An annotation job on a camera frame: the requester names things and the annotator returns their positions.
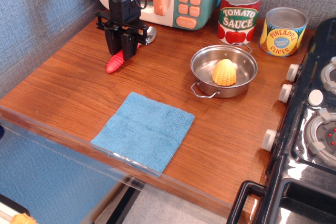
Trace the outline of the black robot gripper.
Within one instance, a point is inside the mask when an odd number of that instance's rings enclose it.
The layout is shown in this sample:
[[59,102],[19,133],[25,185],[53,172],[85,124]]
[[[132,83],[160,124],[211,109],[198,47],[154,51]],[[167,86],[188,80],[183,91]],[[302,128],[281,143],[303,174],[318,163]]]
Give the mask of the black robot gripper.
[[[109,10],[96,11],[97,27],[104,29],[111,55],[122,50],[123,60],[128,61],[136,55],[138,43],[148,45],[148,25],[140,20],[140,0],[108,0]],[[122,27],[135,29],[135,34],[123,34],[117,30]]]

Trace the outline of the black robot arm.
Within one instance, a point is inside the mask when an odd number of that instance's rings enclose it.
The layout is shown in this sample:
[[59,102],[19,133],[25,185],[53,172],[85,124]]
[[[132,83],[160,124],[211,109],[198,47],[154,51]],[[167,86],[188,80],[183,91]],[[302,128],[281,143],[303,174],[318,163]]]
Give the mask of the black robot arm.
[[136,55],[138,44],[149,43],[149,27],[140,20],[141,0],[108,0],[108,8],[96,11],[97,27],[104,30],[110,53],[121,51],[127,61]]

